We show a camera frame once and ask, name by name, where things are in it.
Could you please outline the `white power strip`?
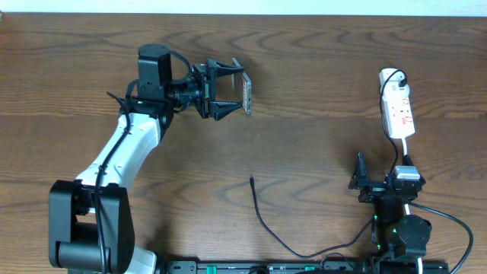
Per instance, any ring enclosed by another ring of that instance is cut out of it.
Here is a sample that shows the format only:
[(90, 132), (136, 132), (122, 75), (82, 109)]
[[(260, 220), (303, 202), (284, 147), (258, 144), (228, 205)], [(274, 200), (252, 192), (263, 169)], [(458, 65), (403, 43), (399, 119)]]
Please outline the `white power strip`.
[(387, 133), (392, 139), (405, 139), (415, 133), (406, 73), (384, 68), (379, 73)]

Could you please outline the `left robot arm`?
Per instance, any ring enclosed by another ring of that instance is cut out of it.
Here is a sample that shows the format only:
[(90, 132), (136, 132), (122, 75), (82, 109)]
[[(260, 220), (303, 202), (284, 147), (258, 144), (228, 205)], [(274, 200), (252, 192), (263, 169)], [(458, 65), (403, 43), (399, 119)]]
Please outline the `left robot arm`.
[[(180, 79), (173, 78), (173, 57), (186, 64)], [(115, 98), (119, 118), (110, 140), (86, 170), (74, 180), (57, 180), (49, 191), (51, 266), (79, 273), (167, 271), (159, 255), (135, 243), (129, 190), (175, 114), (195, 107), (203, 119), (219, 121), (243, 106), (216, 98), (218, 78), (243, 72), (236, 61), (190, 65), (162, 44), (138, 48), (138, 78)]]

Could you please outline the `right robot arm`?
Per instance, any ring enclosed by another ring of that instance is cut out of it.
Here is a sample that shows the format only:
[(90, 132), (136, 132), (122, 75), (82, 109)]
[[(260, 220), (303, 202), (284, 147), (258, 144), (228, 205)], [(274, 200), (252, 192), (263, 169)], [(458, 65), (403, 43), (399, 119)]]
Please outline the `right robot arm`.
[(372, 242), (378, 254), (370, 258), (372, 273), (422, 273), (422, 257), (431, 236), (431, 222), (406, 208), (425, 184), (408, 156), (382, 181), (370, 180), (362, 154), (358, 154), (349, 189), (359, 190), (358, 201), (374, 206)]

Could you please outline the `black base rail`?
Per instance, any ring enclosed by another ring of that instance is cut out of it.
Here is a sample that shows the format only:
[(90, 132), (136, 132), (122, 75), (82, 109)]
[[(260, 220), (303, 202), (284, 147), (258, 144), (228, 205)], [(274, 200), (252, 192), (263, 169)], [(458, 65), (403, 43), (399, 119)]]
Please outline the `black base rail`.
[(417, 273), (414, 263), (381, 263), (378, 271), (365, 263), (345, 260), (313, 262), (196, 262), (167, 261), (157, 273), (167, 274), (293, 274), (293, 273)]

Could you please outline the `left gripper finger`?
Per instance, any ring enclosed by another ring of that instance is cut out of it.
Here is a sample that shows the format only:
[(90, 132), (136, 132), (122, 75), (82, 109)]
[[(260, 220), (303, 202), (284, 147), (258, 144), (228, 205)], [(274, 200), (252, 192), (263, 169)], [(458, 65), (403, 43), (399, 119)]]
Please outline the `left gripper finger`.
[(243, 66), (215, 61), (215, 73), (217, 76), (234, 75), (241, 72), (244, 72)]
[(242, 103), (235, 101), (211, 101), (208, 106), (210, 116), (215, 121), (219, 121), (229, 113), (240, 109)]

